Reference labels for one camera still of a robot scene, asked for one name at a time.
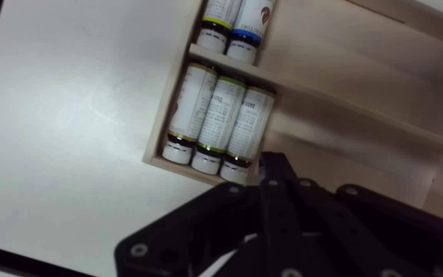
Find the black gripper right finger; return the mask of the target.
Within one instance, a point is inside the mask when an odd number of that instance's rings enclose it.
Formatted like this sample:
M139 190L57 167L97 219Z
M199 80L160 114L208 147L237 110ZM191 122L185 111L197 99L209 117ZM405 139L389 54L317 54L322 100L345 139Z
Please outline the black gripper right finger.
M443 277L443 219L352 184L296 191L362 277Z

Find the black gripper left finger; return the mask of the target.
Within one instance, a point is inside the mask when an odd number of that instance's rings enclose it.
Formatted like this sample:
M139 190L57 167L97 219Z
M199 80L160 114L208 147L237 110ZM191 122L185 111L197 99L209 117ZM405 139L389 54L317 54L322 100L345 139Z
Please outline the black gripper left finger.
M260 231L260 193L222 182L133 233L116 247L117 277L196 277Z

